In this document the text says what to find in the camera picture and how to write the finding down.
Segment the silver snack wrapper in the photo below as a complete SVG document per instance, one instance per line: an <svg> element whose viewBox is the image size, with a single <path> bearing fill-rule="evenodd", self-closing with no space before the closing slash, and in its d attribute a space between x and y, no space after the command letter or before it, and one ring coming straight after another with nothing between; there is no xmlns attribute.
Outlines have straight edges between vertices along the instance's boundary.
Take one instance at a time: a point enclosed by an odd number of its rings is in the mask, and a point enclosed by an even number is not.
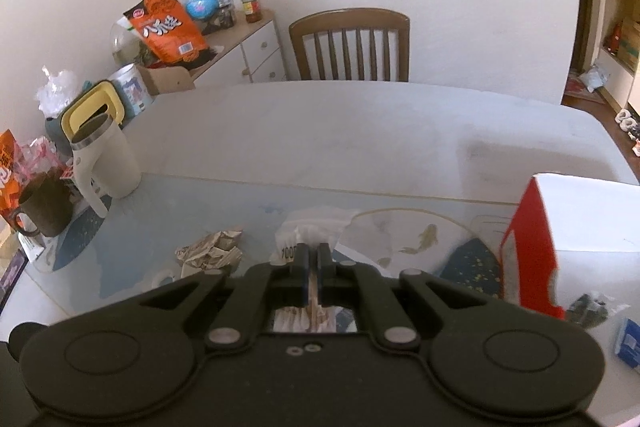
<svg viewBox="0 0 640 427"><path fill-rule="evenodd" d="M219 231L177 249L175 255L181 277L184 279L195 273L213 273L215 270L232 274L239 268L243 256L239 248L241 236L241 230Z"/></svg>

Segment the white tissue pack dark label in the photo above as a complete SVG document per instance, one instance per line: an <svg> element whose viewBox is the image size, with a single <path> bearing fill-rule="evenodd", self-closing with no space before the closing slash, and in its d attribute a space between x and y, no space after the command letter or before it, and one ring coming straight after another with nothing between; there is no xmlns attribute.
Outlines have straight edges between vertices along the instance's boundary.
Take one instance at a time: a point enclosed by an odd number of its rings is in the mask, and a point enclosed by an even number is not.
<svg viewBox="0 0 640 427"><path fill-rule="evenodd" d="M358 213L356 209L330 206L292 211L274 234L276 251L270 256L270 261L291 262L298 244L316 248L327 243L334 248L347 225Z"/></svg>

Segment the white drawer cabinet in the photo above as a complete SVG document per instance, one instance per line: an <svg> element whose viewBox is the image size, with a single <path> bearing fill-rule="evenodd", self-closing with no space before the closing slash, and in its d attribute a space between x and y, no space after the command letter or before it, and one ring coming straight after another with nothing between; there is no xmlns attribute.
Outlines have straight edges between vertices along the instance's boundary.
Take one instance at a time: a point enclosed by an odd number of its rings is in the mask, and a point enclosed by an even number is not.
<svg viewBox="0 0 640 427"><path fill-rule="evenodd" d="M270 10L262 12L262 19L257 23L247 23L245 16L237 12L231 28L215 31L205 39L216 56L213 61L192 70L197 88L288 79L276 20Z"/></svg>

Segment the red and white cardboard box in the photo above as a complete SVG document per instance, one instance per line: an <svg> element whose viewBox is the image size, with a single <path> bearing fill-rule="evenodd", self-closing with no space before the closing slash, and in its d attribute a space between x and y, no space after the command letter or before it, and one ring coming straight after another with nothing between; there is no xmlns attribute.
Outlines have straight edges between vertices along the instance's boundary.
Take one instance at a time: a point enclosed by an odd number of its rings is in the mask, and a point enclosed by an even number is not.
<svg viewBox="0 0 640 427"><path fill-rule="evenodd" d="M530 179L499 247L500 296L564 317L598 294L639 306L639 187L539 173Z"/></svg>

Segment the round tin can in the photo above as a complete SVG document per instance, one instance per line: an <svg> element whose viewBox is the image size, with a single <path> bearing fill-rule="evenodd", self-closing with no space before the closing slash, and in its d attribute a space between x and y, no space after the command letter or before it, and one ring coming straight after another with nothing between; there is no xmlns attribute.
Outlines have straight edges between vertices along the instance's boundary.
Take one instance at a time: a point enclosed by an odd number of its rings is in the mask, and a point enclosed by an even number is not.
<svg viewBox="0 0 640 427"><path fill-rule="evenodd" d="M136 64L122 66L108 77L108 80L114 84L120 101L122 101L126 120L137 117L152 105L152 95L146 89L140 69Z"/></svg>

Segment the wooden dining chair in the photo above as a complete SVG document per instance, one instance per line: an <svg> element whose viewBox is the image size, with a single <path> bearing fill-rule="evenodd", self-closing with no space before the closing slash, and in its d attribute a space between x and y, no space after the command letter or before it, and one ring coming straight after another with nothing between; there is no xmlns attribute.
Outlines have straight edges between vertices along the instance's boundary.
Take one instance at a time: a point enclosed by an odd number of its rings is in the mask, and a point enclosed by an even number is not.
<svg viewBox="0 0 640 427"><path fill-rule="evenodd" d="M409 80L405 14L380 8L323 11L296 20L288 34L303 80Z"/></svg>

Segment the dark brown mug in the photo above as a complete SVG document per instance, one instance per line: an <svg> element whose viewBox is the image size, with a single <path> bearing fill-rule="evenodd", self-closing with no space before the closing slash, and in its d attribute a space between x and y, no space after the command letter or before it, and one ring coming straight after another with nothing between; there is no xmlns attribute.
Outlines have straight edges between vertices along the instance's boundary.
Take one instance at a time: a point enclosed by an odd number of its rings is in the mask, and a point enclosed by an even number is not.
<svg viewBox="0 0 640 427"><path fill-rule="evenodd" d="M12 229L24 236L60 235L73 218L74 207L64 183L40 174L24 187L17 207L6 218Z"/></svg>

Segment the orange snack bag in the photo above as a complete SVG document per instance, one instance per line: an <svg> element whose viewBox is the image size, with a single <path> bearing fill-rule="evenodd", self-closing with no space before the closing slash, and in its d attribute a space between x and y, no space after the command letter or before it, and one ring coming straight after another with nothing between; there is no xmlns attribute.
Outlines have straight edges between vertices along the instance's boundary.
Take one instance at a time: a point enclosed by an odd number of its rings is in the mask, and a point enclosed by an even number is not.
<svg viewBox="0 0 640 427"><path fill-rule="evenodd" d="M142 41L167 66L196 69L215 57L178 0L142 0L124 13Z"/></svg>

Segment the red lidded sauce jar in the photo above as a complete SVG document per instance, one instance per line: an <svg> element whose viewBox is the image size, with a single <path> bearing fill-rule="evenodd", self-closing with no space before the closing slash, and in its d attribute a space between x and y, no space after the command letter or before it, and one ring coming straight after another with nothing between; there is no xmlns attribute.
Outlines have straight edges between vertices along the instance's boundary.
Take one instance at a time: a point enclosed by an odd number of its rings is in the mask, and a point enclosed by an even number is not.
<svg viewBox="0 0 640 427"><path fill-rule="evenodd" d="M240 0L247 23L257 23L262 20L262 7L259 0Z"/></svg>

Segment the blue globe ball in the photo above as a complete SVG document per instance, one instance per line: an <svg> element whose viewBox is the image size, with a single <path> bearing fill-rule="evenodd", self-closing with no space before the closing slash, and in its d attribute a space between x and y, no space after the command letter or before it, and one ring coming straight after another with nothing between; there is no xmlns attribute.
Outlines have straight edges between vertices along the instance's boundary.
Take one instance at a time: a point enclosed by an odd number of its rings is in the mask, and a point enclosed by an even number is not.
<svg viewBox="0 0 640 427"><path fill-rule="evenodd" d="M188 0L184 4L192 20L209 20L219 9L219 0Z"/></svg>

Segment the blue small packet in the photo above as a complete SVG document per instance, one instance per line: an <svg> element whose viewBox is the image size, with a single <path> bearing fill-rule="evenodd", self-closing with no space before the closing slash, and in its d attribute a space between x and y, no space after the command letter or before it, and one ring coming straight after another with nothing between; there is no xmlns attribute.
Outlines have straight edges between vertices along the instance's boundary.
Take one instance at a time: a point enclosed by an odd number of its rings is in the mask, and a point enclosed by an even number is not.
<svg viewBox="0 0 640 427"><path fill-rule="evenodd" d="M614 355L635 372L640 373L640 325L623 319L618 331Z"/></svg>

